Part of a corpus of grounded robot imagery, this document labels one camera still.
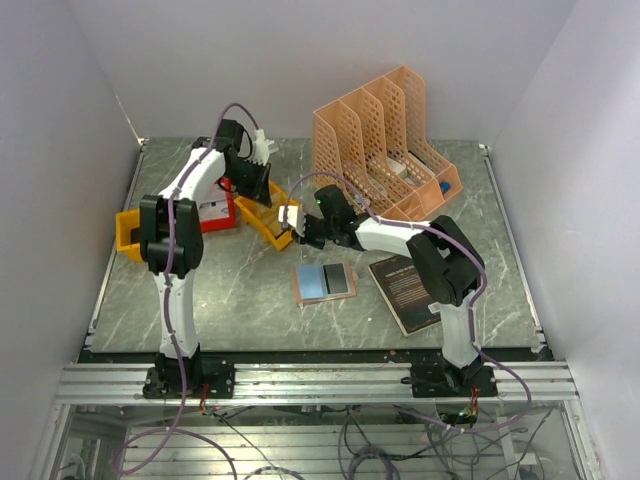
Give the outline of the black credit card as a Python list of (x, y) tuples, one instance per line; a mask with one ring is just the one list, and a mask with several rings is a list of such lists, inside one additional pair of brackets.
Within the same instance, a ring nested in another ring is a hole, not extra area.
[(343, 263), (323, 266), (328, 295), (342, 295), (350, 292), (349, 280)]

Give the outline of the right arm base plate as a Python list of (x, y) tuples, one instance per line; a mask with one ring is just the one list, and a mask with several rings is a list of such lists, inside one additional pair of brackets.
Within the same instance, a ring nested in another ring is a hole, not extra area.
[(400, 383), (409, 385), (414, 398), (495, 397), (494, 371), (477, 358), (470, 366), (457, 368), (446, 360), (413, 364)]

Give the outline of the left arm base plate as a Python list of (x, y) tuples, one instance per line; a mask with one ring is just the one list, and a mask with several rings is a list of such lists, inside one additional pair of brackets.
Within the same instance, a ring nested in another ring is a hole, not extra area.
[[(191, 358), (182, 358), (187, 398), (231, 399), (236, 369), (220, 359), (202, 358), (197, 350)], [(183, 396), (179, 361), (158, 354), (154, 366), (147, 370), (142, 395), (145, 399), (180, 399)]]

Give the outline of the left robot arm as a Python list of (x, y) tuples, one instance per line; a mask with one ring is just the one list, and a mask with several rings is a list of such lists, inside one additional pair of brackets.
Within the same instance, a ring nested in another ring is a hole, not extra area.
[(159, 353), (169, 359), (190, 359), (198, 351), (193, 307), (195, 270), (204, 241), (199, 207), (212, 187), (227, 179), (241, 197), (272, 205), (269, 156), (275, 142), (264, 130), (254, 131), (250, 155), (240, 155), (244, 127), (223, 120), (214, 138), (203, 137), (171, 183), (160, 193), (139, 201), (140, 252), (161, 301), (162, 339)]

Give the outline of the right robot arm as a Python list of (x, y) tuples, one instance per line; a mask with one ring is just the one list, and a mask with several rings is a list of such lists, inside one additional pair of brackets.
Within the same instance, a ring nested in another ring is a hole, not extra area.
[(405, 222), (358, 213), (344, 192), (329, 185), (314, 194), (321, 215), (289, 204), (279, 209), (282, 226), (300, 244), (322, 249), (330, 241), (358, 251), (382, 251), (408, 258), (431, 298), (439, 305), (448, 364), (440, 373), (450, 394), (465, 394), (483, 366), (476, 336), (475, 303), (488, 279), (480, 254), (447, 215), (432, 221)]

